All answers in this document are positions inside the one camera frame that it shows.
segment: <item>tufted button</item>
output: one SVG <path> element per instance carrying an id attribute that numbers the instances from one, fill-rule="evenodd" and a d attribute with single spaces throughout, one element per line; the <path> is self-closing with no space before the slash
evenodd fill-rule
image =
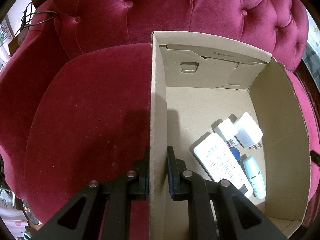
<path id="1" fill-rule="evenodd" d="M 126 8 L 131 8 L 132 5 L 133 5 L 133 1 L 127 1 L 124 3 L 124 7 L 126 7 Z"/>
<path id="2" fill-rule="evenodd" d="M 246 15 L 247 15 L 247 11 L 246 11 L 246 10 L 243 10 L 243 9 L 242 9 L 240 12 L 241 12 L 241 14 L 242 14 L 243 16 L 246 16 Z"/>

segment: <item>cardboard flap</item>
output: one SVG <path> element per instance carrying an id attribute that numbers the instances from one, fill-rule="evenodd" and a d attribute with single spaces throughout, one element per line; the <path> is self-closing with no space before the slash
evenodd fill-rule
<path id="1" fill-rule="evenodd" d="M 164 232 L 167 157 L 167 103 L 164 66 L 159 44 L 153 36 L 150 116 L 150 239 Z"/>
<path id="2" fill-rule="evenodd" d="M 212 57 L 244 64 L 270 62 L 271 54 L 249 44 L 205 33 L 181 31 L 154 32 L 158 43 L 168 49 L 191 50 L 203 57 Z"/>
<path id="3" fill-rule="evenodd" d="M 265 214 L 302 221 L 308 204 L 308 133 L 284 68 L 274 58 L 249 88 L 263 132 L 267 172 Z"/>
<path id="4" fill-rule="evenodd" d="M 264 60 L 270 60 L 266 52 L 247 45 L 246 53 L 255 53 L 258 58 L 241 55 L 235 51 L 242 51 L 242 43 L 223 38 L 228 43 L 228 50 L 217 52 L 215 46 L 222 37 L 210 35 L 209 47 L 191 46 L 188 43 L 208 37 L 208 34 L 190 32 L 155 32 L 160 33 L 162 42 L 160 46 L 164 60 L 166 86 L 169 87 L 195 87 L 195 88 L 230 88 L 247 89 L 265 67 Z M 185 42 L 185 44 L 172 45 L 168 42 Z"/>

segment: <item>white remote control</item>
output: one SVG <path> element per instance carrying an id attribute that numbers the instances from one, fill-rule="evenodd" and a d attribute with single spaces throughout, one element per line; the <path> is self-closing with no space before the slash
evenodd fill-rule
<path id="1" fill-rule="evenodd" d="M 194 153 L 213 181 L 219 182 L 222 179 L 227 179 L 247 198 L 251 196 L 253 189 L 250 182 L 218 134 L 210 134 L 195 147 Z"/>

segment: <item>tufted backrest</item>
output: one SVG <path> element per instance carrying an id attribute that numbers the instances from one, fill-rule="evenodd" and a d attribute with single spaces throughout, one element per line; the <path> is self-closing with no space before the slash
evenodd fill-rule
<path id="1" fill-rule="evenodd" d="M 39 7 L 39 11 L 45 10 L 52 10 L 52 0 Z M 38 14 L 32 23 L 49 17 Z M 48 21 L 30 27 L 25 41 L 0 73 L 0 154 L 6 182 L 20 199 L 26 199 L 25 150 L 33 118 L 51 80 L 68 60 L 53 21 Z"/>
<path id="2" fill-rule="evenodd" d="M 70 58 L 150 42 L 156 30 L 240 40 L 272 53 L 289 70 L 301 60 L 308 18 L 300 0 L 53 0 L 59 40 Z"/>

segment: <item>cardboard box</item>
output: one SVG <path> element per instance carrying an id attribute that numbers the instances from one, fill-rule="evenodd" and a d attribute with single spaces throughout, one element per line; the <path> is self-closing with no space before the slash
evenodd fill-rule
<path id="1" fill-rule="evenodd" d="M 187 168 L 208 175 L 193 148 L 218 119 L 248 112 L 264 136 L 254 156 L 265 199 L 250 200 L 289 237 L 308 204 L 310 154 L 300 105 L 284 66 L 270 53 L 231 39 L 191 32 L 152 34 L 150 239 L 188 239 L 187 202 L 173 202 L 166 179 L 167 146 Z"/>

